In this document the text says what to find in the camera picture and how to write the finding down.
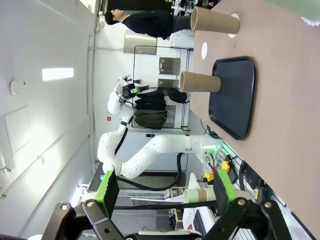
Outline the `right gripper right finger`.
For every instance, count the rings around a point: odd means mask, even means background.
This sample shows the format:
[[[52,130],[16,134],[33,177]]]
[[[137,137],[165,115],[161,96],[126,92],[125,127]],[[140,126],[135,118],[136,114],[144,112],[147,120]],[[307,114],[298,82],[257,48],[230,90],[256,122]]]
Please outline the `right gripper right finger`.
[[[259,204],[237,196],[227,172],[216,169],[213,191],[220,217],[204,235],[205,240],[231,240],[239,229],[250,230],[257,240],[290,240],[289,229],[276,201]]]

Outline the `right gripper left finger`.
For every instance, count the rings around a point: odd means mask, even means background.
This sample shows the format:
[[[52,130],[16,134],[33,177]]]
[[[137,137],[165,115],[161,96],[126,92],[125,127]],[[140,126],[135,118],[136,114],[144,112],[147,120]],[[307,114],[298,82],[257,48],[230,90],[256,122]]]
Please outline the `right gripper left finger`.
[[[99,240],[124,240],[112,222],[119,185],[114,170],[107,171],[93,198],[72,207],[58,203],[42,235],[43,240],[78,240],[85,230],[93,230]]]

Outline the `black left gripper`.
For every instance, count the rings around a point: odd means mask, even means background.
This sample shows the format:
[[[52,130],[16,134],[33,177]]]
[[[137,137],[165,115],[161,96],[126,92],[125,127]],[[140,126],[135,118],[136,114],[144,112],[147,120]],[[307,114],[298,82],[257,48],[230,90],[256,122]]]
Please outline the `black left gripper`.
[[[141,92],[149,89],[150,89],[149,85],[136,87],[134,83],[130,83],[122,87],[121,96],[123,98],[134,98],[135,96],[137,96],[138,98],[146,98],[148,97],[148,94],[141,93]]]

